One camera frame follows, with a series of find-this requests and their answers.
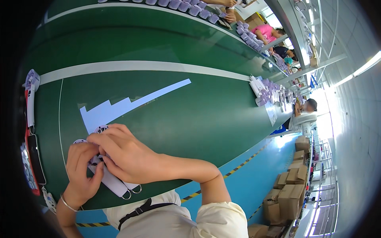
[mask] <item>dark blue shirt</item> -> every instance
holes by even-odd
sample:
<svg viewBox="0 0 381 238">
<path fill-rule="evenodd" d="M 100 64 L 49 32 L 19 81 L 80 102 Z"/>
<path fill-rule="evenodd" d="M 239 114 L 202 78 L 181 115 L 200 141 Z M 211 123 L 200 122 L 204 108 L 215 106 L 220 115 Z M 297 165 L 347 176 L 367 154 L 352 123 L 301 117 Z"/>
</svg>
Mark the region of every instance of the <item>dark blue shirt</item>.
<svg viewBox="0 0 381 238">
<path fill-rule="evenodd" d="M 288 49 L 284 46 L 276 46 L 273 48 L 274 52 L 279 54 L 283 59 L 287 57 Z"/>
</svg>

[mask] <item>black strap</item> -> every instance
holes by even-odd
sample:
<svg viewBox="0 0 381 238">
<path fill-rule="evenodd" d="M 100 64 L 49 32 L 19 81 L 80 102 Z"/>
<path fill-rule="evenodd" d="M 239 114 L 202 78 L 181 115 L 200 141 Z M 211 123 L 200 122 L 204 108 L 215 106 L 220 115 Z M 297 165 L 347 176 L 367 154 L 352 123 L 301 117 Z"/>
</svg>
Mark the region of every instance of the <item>black strap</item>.
<svg viewBox="0 0 381 238">
<path fill-rule="evenodd" d="M 147 201 L 142 206 L 136 208 L 135 211 L 131 212 L 130 214 L 127 214 L 125 217 L 120 219 L 118 230 L 120 231 L 120 228 L 121 228 L 123 222 L 125 222 L 127 219 L 129 219 L 131 217 L 136 217 L 136 216 L 138 216 L 144 212 L 150 211 L 150 210 L 155 209 L 155 208 L 161 208 L 164 206 L 174 204 L 174 203 L 159 203 L 159 204 L 151 205 L 151 203 L 152 203 L 152 199 L 151 198 L 147 199 Z"/>
</svg>

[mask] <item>pink shirt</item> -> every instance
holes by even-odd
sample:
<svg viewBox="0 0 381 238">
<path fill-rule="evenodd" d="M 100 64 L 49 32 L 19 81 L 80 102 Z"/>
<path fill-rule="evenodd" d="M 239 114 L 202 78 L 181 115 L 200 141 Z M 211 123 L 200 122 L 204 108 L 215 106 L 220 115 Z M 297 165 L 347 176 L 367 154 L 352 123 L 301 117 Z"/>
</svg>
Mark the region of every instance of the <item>pink shirt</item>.
<svg viewBox="0 0 381 238">
<path fill-rule="evenodd" d="M 267 41 L 267 43 L 273 42 L 276 40 L 275 37 L 271 35 L 271 31 L 273 30 L 272 26 L 269 24 L 259 25 L 256 28 L 252 30 L 252 32 L 255 34 L 256 30 L 260 30 L 264 39 Z"/>
</svg>

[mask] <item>ceiling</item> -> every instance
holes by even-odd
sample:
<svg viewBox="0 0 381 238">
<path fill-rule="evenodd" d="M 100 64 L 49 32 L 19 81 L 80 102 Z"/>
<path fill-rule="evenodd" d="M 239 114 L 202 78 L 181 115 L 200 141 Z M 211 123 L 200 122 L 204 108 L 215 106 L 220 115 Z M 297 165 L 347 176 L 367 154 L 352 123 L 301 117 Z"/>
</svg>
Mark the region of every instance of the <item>ceiling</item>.
<svg viewBox="0 0 381 238">
<path fill-rule="evenodd" d="M 329 54 L 336 25 L 336 0 L 320 0 L 323 48 Z M 311 0 L 317 6 L 317 0 Z M 335 44 L 331 58 L 347 58 L 326 67 L 321 81 L 327 89 L 363 66 L 381 50 L 374 29 L 355 0 L 339 0 Z M 320 26 L 316 26 L 320 36 Z M 327 57 L 322 53 L 322 61 Z M 339 209 L 334 237 L 350 237 L 370 207 L 380 181 L 381 63 L 334 90 L 326 90 L 335 137 L 333 155 L 338 172 Z"/>
</svg>

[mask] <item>silver bangle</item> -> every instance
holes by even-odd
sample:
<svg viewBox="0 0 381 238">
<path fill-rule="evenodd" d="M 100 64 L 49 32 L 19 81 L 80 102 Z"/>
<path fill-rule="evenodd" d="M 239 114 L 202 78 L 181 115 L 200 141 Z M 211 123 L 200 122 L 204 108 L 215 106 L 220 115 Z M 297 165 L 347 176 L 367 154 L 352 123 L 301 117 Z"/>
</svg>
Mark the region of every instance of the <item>silver bangle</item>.
<svg viewBox="0 0 381 238">
<path fill-rule="evenodd" d="M 79 210 L 75 210 L 74 208 L 72 208 L 71 206 L 69 206 L 69 205 L 65 202 L 64 197 L 62 196 L 62 193 L 61 193 L 61 200 L 62 200 L 62 202 L 63 202 L 68 208 L 70 208 L 70 210 L 72 210 L 72 211 L 74 211 L 74 212 L 79 212 Z"/>
</svg>

